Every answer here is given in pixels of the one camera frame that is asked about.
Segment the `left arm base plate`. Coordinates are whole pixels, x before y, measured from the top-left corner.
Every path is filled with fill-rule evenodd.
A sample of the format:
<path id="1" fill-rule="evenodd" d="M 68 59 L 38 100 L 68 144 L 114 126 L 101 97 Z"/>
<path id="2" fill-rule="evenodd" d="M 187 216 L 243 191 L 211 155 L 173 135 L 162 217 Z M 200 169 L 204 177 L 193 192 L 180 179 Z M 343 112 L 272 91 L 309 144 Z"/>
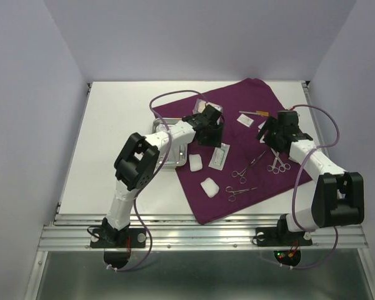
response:
<path id="1" fill-rule="evenodd" d="M 147 232 L 142 227 L 133 227 L 121 231 L 115 237 L 105 235 L 103 228 L 99 226 L 91 226 L 87 228 L 90 235 L 90 248 L 93 249 L 142 249 L 146 247 Z"/>

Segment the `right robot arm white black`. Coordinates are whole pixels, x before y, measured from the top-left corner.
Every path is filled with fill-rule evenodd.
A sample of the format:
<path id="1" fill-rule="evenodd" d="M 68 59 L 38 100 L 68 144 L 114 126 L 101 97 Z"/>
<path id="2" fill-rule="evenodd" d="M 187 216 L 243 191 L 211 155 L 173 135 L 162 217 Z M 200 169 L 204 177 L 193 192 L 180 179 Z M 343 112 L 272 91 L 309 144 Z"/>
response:
<path id="1" fill-rule="evenodd" d="M 310 246 L 308 234 L 321 228 L 350 226 L 364 221 L 364 180 L 358 172 L 348 172 L 332 162 L 323 147 L 299 128 L 298 113 L 291 109 L 268 117 L 257 134 L 271 150 L 287 154 L 315 182 L 311 204 L 298 211 L 291 208 L 274 227 L 258 227 L 252 241 L 260 247 Z"/>

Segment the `white green sterile pouch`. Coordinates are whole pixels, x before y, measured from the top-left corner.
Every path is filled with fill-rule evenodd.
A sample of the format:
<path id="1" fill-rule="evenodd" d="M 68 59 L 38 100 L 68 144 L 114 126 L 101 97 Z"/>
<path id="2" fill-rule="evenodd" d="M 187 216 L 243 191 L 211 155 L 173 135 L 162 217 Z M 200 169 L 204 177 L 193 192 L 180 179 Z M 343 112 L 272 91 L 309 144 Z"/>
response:
<path id="1" fill-rule="evenodd" d="M 230 145 L 222 143 L 220 147 L 215 147 L 209 167 L 218 171 L 222 171 L 226 162 Z"/>

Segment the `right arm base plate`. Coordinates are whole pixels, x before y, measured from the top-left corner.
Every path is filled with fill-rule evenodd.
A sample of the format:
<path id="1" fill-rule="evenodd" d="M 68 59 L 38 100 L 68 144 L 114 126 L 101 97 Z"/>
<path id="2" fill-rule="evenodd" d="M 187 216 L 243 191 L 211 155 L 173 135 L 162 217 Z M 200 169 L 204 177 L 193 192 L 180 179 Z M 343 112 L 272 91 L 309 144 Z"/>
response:
<path id="1" fill-rule="evenodd" d="M 251 242 L 259 247 L 312 246 L 311 238 L 304 238 L 305 232 L 280 233 L 277 227 L 257 227 Z"/>

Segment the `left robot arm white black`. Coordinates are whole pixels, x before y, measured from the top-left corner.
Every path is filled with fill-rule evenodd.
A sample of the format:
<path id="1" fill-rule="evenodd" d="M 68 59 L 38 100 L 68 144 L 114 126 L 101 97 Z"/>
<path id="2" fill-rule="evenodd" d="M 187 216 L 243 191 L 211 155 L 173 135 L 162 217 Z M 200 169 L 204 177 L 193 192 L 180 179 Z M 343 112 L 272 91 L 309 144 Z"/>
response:
<path id="1" fill-rule="evenodd" d="M 200 113 L 183 117 L 163 131 L 129 136 L 114 162 L 116 188 L 109 212 L 92 235 L 106 248 L 123 248 L 129 239 L 131 211 L 138 194 L 152 181 L 169 152 L 196 141 L 219 147 L 224 129 L 221 111 L 207 105 Z"/>

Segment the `stainless steel tray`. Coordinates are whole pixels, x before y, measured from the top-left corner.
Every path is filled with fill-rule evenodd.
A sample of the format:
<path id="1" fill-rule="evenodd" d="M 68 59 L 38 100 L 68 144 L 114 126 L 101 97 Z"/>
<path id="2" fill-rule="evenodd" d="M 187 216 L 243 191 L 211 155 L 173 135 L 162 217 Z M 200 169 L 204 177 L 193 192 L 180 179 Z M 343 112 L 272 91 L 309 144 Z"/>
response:
<path id="1" fill-rule="evenodd" d="M 165 118 L 165 123 L 171 128 L 176 125 L 181 118 Z M 152 122 L 152 133 L 157 133 L 160 131 L 165 131 L 166 127 L 159 118 L 156 118 Z M 182 144 L 179 148 L 172 148 L 168 154 L 167 160 L 164 163 L 163 168 L 177 168 L 186 164 L 188 158 L 188 145 Z"/>

